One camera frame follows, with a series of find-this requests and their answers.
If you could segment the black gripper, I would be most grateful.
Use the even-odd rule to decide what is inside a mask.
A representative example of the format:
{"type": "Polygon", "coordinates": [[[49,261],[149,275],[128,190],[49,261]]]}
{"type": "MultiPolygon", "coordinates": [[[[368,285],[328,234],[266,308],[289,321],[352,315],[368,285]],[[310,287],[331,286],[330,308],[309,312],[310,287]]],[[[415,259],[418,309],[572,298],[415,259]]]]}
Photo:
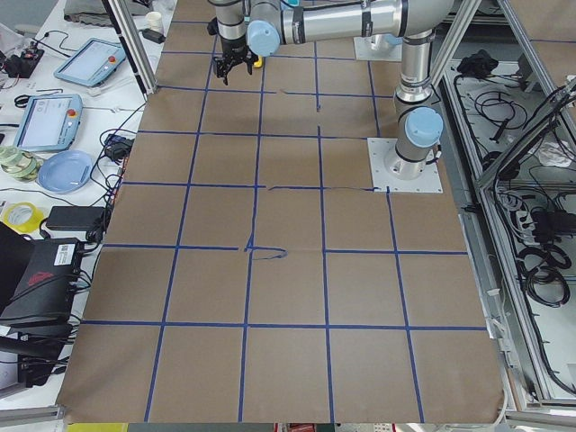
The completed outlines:
{"type": "Polygon", "coordinates": [[[236,66],[246,64],[247,72],[252,75],[257,55],[248,47],[245,38],[221,39],[222,53],[212,58],[213,71],[225,86],[229,84],[228,73],[236,66]]]}

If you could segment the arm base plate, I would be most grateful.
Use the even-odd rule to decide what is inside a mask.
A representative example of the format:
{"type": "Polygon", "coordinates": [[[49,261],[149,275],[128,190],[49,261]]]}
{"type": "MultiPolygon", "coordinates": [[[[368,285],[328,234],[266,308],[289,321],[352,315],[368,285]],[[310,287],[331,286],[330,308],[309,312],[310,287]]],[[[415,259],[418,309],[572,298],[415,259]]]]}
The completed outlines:
{"type": "Polygon", "coordinates": [[[441,194],[443,187],[431,148],[419,162],[408,162],[396,152],[396,139],[368,138],[372,188],[379,193],[441,194]]]}
{"type": "Polygon", "coordinates": [[[354,46],[357,60],[401,62],[402,38],[390,34],[355,37],[354,46]]]}

